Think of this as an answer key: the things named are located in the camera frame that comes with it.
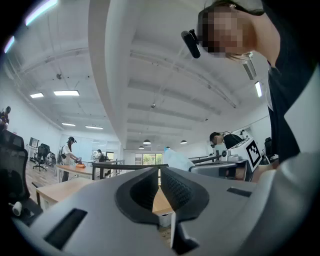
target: white robotic device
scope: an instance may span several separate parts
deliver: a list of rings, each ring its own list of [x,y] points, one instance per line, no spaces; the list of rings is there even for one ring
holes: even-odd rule
[[[247,137],[237,145],[224,150],[221,154],[220,161],[239,161],[248,160],[252,172],[257,168],[262,157],[258,150],[257,144],[252,137]]]

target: black cap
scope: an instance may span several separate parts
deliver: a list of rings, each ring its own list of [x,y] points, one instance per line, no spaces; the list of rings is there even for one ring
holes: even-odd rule
[[[210,134],[209,140],[212,142],[215,136],[221,135],[219,132],[213,132]]]
[[[69,139],[68,139],[69,141],[73,141],[73,142],[75,142],[75,143],[77,143],[77,141],[75,140],[75,138],[74,137],[69,137]]]

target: man in black cap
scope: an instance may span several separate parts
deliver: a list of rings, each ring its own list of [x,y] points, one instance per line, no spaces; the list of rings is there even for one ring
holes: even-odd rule
[[[239,136],[235,134],[231,134],[231,133],[221,134],[219,132],[211,133],[209,140],[212,148],[217,144],[224,143],[227,149],[230,149],[233,146],[237,145],[239,142],[243,141]]]
[[[9,125],[9,118],[8,115],[11,111],[11,107],[7,106],[5,111],[2,111],[0,113],[0,132],[2,132],[3,130],[6,130],[8,128]]]
[[[72,154],[71,145],[73,143],[77,143],[77,141],[75,140],[74,137],[69,137],[67,143],[60,148],[58,164],[67,166],[70,164],[70,159],[73,159],[77,164],[81,164],[81,160],[78,157],[76,157],[74,154]],[[68,178],[69,178],[69,172],[64,171],[62,182],[66,182]]]

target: woman in white shirt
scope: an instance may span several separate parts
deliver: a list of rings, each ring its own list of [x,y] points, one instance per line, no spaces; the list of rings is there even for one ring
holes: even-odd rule
[[[64,146],[62,146],[62,149],[61,149],[62,165],[69,165],[70,159],[74,160],[76,163],[81,163],[81,160],[78,157],[76,157],[74,154],[72,154],[71,145],[73,143],[77,143],[77,141],[75,140],[74,137],[69,137],[67,143]],[[62,182],[66,182],[68,178],[69,178],[69,172],[64,171]]]
[[[102,152],[101,152],[100,149],[98,149],[98,153],[97,153],[96,156],[94,157],[95,162],[96,162],[96,163],[99,163],[101,157],[102,157]]]

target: fluorescent light panel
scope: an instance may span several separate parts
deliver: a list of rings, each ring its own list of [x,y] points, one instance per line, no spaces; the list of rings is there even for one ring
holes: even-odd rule
[[[100,129],[103,130],[102,127],[95,127],[95,126],[86,126],[86,128],[91,128],[91,129]]]
[[[77,90],[55,90],[54,94],[56,96],[79,96]]]
[[[28,26],[36,17],[38,17],[40,14],[44,13],[46,10],[48,10],[50,7],[54,6],[58,0],[46,0],[43,4],[38,6],[36,9],[31,12],[26,19],[24,20],[25,25]]]
[[[262,96],[260,82],[255,83],[255,88],[256,88],[256,92],[258,93],[258,97],[260,98]]]
[[[9,39],[9,41],[6,43],[6,46],[4,47],[4,53],[6,54],[7,51],[9,51],[10,47],[12,46],[12,44],[15,41],[15,37],[11,36],[11,38]]]
[[[74,125],[72,123],[64,123],[64,122],[62,122],[61,124],[63,124],[64,126],[76,126],[76,125]]]
[[[31,98],[33,98],[33,99],[34,99],[34,98],[40,98],[40,97],[43,97],[43,96],[44,96],[44,95],[43,95],[41,92],[40,92],[40,93],[36,93],[36,94],[31,94],[31,95],[30,95],[30,97],[31,97]]]

